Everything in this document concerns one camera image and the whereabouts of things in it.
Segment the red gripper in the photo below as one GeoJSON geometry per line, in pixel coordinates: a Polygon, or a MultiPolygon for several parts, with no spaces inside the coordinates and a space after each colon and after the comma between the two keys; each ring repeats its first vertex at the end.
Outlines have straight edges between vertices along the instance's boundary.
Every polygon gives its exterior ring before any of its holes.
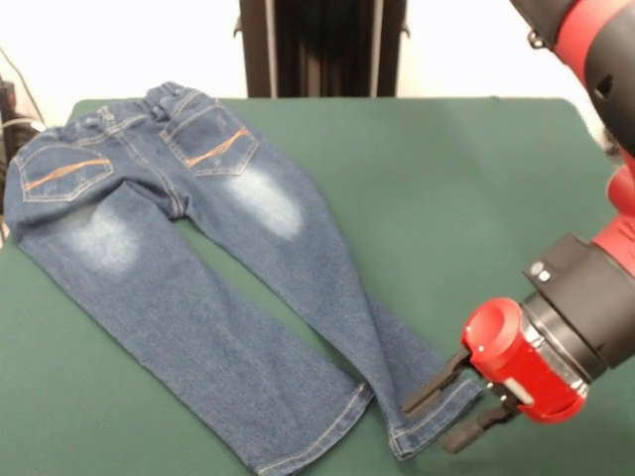
{"type": "Polygon", "coordinates": [[[576,415],[586,397],[527,340],[522,330],[526,321],[521,305],[508,297],[497,297],[478,307],[461,332],[466,349],[451,356],[440,372],[402,404],[404,416],[419,417],[470,364],[494,383],[486,389],[498,399],[498,405],[445,436],[445,452],[461,452],[492,426],[515,418],[519,410],[540,423],[560,423],[576,415]]]}

